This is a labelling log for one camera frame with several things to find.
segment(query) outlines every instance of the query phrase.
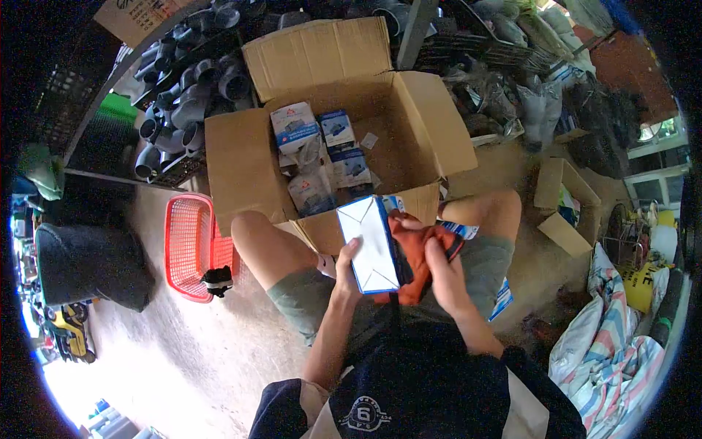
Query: green plastic mat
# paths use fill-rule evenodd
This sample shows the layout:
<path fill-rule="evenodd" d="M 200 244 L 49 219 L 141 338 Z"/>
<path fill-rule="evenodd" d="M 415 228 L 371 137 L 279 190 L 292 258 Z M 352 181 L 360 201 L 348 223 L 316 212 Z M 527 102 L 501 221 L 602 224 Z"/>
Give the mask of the green plastic mat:
<path fill-rule="evenodd" d="M 137 109 L 131 106 L 128 98 L 115 93 L 108 93 L 100 104 L 98 113 L 114 117 L 133 126 L 136 120 Z"/>

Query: red plastic basket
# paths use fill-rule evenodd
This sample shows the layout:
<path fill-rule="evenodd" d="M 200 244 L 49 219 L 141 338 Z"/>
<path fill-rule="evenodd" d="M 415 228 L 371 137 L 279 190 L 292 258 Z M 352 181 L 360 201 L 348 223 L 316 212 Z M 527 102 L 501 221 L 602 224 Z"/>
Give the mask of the red plastic basket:
<path fill-rule="evenodd" d="M 176 195 L 166 206 L 166 281 L 191 301 L 208 303 L 212 294 L 200 282 L 207 270 L 229 266 L 239 274 L 232 238 L 222 237 L 212 200 L 202 194 Z"/>

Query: open cardboard box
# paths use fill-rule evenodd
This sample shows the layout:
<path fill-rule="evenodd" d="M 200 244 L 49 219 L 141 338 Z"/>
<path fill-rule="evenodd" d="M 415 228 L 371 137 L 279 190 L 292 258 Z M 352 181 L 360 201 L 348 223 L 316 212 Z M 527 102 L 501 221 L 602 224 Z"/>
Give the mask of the open cardboard box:
<path fill-rule="evenodd" d="M 245 210 L 272 223 L 290 221 L 313 249 L 338 254 L 343 238 L 336 213 L 298 218 L 280 173 L 271 111 L 306 101 L 319 115 L 346 110 L 366 163 L 381 180 L 379 195 L 403 198 L 425 224 L 436 219 L 437 179 L 477 166 L 470 135 L 441 79 L 393 72 L 382 18 L 318 20 L 266 35 L 243 47 L 263 108 L 205 121 L 207 167 L 217 223 L 230 236 L 232 218 Z"/>
<path fill-rule="evenodd" d="M 561 183 L 581 204 L 577 229 L 558 213 Z M 538 172 L 534 206 L 547 216 L 538 229 L 569 255 L 580 256 L 592 250 L 600 228 L 602 202 L 567 160 L 551 157 L 543 161 Z"/>

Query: orange glove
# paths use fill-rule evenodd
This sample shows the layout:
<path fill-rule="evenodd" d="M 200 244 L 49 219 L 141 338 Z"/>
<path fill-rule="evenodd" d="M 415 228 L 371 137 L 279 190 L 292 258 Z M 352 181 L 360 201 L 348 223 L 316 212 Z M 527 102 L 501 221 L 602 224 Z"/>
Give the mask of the orange glove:
<path fill-rule="evenodd" d="M 397 297 L 400 305 L 418 305 L 424 297 L 424 286 L 432 277 L 424 255 L 424 246 L 427 240 L 431 237 L 436 237 L 444 245 L 446 257 L 451 262 L 458 254 L 458 251 L 461 250 L 461 247 L 463 247 L 463 238 L 454 232 L 446 230 L 442 225 L 424 227 L 420 230 L 406 229 L 402 225 L 402 220 L 406 218 L 417 220 L 412 215 L 400 212 L 397 209 L 392 210 L 388 215 L 390 234 L 399 243 L 407 263 L 412 269 L 411 281 L 397 290 Z M 390 301 L 388 293 L 375 294 L 373 297 L 376 303 L 388 303 Z"/>

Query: pile of pipe fittings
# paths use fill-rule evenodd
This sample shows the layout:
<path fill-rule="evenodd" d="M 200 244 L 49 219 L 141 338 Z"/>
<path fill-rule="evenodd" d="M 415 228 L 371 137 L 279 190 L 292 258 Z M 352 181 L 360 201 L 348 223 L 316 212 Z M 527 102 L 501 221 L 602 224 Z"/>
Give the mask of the pile of pipe fittings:
<path fill-rule="evenodd" d="M 172 73 L 171 66 L 192 49 L 238 24 L 237 4 L 213 0 L 210 8 L 177 24 L 143 53 L 144 67 L 135 79 L 145 82 L 146 91 L 153 89 Z M 147 147 L 137 157 L 136 176 L 149 181 L 183 156 L 200 157 L 204 151 L 205 118 L 252 108 L 250 92 L 251 81 L 236 53 L 202 59 L 185 68 L 178 83 L 158 93 L 146 109 L 139 136 L 147 141 Z"/>

